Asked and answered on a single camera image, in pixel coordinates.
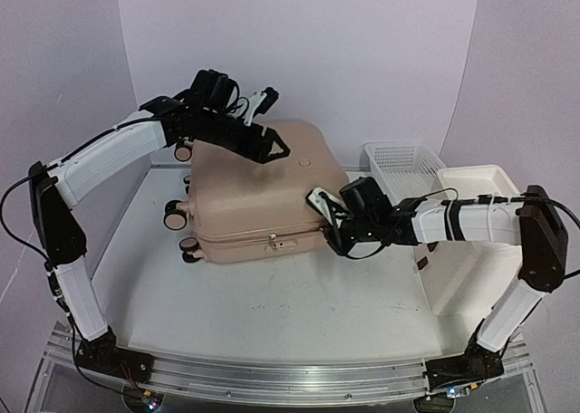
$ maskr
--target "lavender backdrop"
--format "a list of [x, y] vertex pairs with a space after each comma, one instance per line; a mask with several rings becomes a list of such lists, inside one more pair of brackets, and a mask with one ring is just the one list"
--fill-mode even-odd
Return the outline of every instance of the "lavender backdrop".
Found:
[[[205, 67], [231, 75], [244, 94], [272, 85], [280, 100], [265, 119], [311, 121], [345, 166], [377, 139], [439, 151], [477, 2], [119, 1], [139, 102], [181, 91]], [[171, 152], [154, 161], [172, 162]]]
[[[135, 110], [117, 0], [0, 0], [0, 188], [38, 159], [57, 158]], [[94, 269], [149, 162], [128, 168], [75, 211]], [[28, 239], [25, 189], [6, 221]], [[0, 233], [0, 394], [21, 411], [60, 311], [42, 261]]]
[[[580, 0], [478, 0], [465, 77], [442, 150], [450, 166], [495, 163], [580, 214]], [[580, 268], [569, 226], [568, 270]], [[526, 339], [549, 411], [578, 411], [580, 278], [545, 298]]]

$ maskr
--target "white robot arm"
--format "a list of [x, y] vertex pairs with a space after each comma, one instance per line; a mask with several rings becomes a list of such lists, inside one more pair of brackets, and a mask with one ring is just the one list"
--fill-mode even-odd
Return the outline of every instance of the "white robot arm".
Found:
[[571, 275], [566, 275], [568, 234], [554, 209], [559, 204], [542, 187], [530, 186], [513, 197], [428, 198], [433, 195], [393, 206], [373, 178], [360, 178], [341, 189], [342, 200], [323, 188], [311, 191], [306, 200], [328, 220], [323, 232], [329, 246], [345, 257], [352, 258], [349, 252], [359, 242], [381, 243], [379, 249], [440, 241], [522, 246], [517, 276], [473, 333], [465, 353], [427, 362], [430, 386], [445, 388], [458, 378], [470, 383], [501, 375], [500, 351], [509, 337]]
[[[234, 91], [237, 98], [228, 105]], [[277, 97], [268, 87], [253, 96], [251, 110], [240, 112], [236, 82], [223, 73], [200, 71], [191, 87], [175, 98], [154, 99], [71, 154], [30, 167], [34, 225], [48, 256], [44, 266], [54, 299], [82, 336], [86, 352], [77, 357], [82, 367], [124, 378], [119, 366], [124, 363], [136, 381], [146, 381], [151, 357], [116, 347], [85, 269], [86, 236], [71, 210], [102, 182], [160, 149], [175, 146], [176, 158], [189, 159], [178, 152], [193, 140], [262, 164], [287, 157], [290, 149], [278, 134], [252, 122]]]

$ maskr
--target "pink suitcase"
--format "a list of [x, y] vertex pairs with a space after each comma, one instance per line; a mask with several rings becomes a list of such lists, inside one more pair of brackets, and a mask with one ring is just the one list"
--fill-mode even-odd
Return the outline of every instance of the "pink suitcase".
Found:
[[189, 199], [177, 206], [188, 212], [193, 232], [179, 245], [186, 262], [232, 263], [325, 245], [320, 231], [325, 220], [305, 197], [315, 187], [338, 196], [348, 177], [316, 126], [305, 121], [267, 126], [290, 147], [288, 158], [262, 165], [204, 142], [193, 144]]

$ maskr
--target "black mounting bracket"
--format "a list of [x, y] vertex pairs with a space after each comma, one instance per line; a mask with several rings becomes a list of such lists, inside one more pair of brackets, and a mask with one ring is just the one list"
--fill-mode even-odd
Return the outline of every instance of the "black mounting bracket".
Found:
[[147, 383], [153, 368], [153, 356], [119, 348], [116, 342], [117, 338], [111, 327], [94, 341], [82, 341], [75, 354], [76, 363], [86, 370], [119, 379], [130, 376], [135, 383]]
[[46, 166], [34, 163], [28, 170], [30, 202], [36, 233], [52, 264], [70, 264], [87, 251], [87, 238], [50, 178]]
[[477, 343], [480, 327], [481, 324], [471, 335], [463, 354], [425, 363], [425, 375], [429, 380], [431, 393], [471, 383], [477, 384], [503, 375], [502, 353], [486, 350]]
[[530, 200], [517, 211], [523, 259], [517, 278], [537, 291], [551, 293], [566, 276], [568, 233], [553, 206], [533, 199], [548, 198], [542, 187], [530, 185], [524, 196]]

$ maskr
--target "white box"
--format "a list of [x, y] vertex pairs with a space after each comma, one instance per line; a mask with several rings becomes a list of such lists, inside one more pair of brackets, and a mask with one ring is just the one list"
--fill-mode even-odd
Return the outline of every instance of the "white box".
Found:
[[[518, 194], [514, 183], [498, 166], [443, 168], [432, 190], [454, 187], [459, 198], [481, 194]], [[509, 286], [521, 265], [521, 247], [501, 243], [439, 243], [415, 249], [415, 260], [427, 257], [420, 271], [431, 311], [439, 316], [475, 313], [484, 318]]]

